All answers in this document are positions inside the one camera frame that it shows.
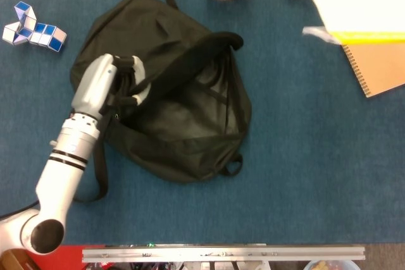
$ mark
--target cable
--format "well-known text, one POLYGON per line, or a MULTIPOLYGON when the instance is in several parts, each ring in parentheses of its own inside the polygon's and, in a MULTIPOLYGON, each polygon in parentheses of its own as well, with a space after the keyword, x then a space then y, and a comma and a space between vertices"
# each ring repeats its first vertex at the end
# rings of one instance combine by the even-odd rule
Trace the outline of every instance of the cable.
POLYGON ((22 209, 20 209, 20 210, 13 211, 13 212, 8 213, 8 214, 0 215, 0 221, 3 220, 3 219, 9 218, 10 216, 13 216, 13 215, 15 215, 15 214, 18 214, 18 213, 20 213, 20 212, 24 212, 24 211, 26 211, 26 210, 28 210, 28 209, 31 209, 32 207, 35 207, 37 204, 39 204, 39 201, 38 201, 38 200, 35 201, 35 202, 33 202, 32 204, 30 204, 29 206, 24 207, 24 208, 22 208, 22 209))

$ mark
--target metal rail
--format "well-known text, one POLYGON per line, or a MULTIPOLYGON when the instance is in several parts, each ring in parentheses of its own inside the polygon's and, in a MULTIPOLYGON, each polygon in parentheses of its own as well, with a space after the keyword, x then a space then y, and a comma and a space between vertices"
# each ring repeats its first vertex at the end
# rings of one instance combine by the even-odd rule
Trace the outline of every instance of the metal rail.
POLYGON ((232 262, 364 260, 362 246, 155 245, 84 249, 84 262, 232 262))

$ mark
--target white paper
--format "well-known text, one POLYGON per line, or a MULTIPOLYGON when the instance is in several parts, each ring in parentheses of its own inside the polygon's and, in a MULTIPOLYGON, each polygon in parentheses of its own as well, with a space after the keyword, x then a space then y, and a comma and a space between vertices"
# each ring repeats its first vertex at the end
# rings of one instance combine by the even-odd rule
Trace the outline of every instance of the white paper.
POLYGON ((328 32, 405 33, 405 0, 313 0, 328 32))

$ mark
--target white plastic piece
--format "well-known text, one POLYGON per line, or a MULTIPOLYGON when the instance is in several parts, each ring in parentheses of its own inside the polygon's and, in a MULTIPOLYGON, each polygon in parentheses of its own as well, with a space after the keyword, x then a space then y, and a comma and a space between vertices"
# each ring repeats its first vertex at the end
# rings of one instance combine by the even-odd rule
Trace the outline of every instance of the white plastic piece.
POLYGON ((47 47, 51 39, 52 39, 51 35, 42 34, 38 41, 38 44, 42 47, 47 47))
POLYGON ((31 44, 38 44, 39 40, 41 39, 42 34, 34 32, 30 38, 30 43, 31 44))
POLYGON ((28 16, 28 17, 31 17, 32 19, 37 19, 37 17, 36 17, 36 15, 35 15, 35 13, 34 13, 34 10, 32 9, 32 7, 30 6, 30 8, 25 12, 25 14, 28 16))
POLYGON ((18 46, 19 44, 23 44, 23 43, 25 43, 25 42, 27 42, 27 41, 28 41, 28 38, 19 35, 19 36, 14 40, 14 43, 13 43, 13 44, 14 44, 14 46, 18 46))
POLYGON ((325 27, 304 27, 303 35, 313 35, 331 44, 341 44, 338 39, 330 35, 325 27))
POLYGON ((14 22, 14 23, 10 23, 9 25, 5 26, 5 28, 8 28, 8 29, 10 29, 10 30, 12 30, 14 32, 18 32, 20 27, 21 27, 21 23, 19 21, 14 22))
POLYGON ((58 39, 60 42, 64 43, 67 34, 62 31, 60 28, 56 28, 55 32, 53 33, 53 37, 58 39))
POLYGON ((18 19, 21 20, 24 17, 25 11, 19 8, 15 8, 15 11, 17 13, 18 19))
POLYGON ((15 37, 15 31, 10 30, 9 28, 4 28, 3 30, 3 37, 2 39, 5 42, 8 42, 9 44, 14 44, 14 37, 15 37))
POLYGON ((35 25, 37 24, 37 20, 31 18, 29 16, 25 17, 24 27, 29 29, 30 31, 34 31, 35 25))

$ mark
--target blue and white puzzle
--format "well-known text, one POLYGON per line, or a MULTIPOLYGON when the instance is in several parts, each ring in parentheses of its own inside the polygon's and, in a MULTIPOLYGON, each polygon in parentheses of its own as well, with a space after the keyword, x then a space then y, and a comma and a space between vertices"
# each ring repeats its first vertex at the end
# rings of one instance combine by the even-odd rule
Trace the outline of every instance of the blue and white puzzle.
POLYGON ((3 30, 3 40, 17 46, 30 42, 59 52, 65 43, 67 34, 54 25, 37 23, 37 17, 32 7, 20 1, 14 6, 18 22, 6 25, 3 30))

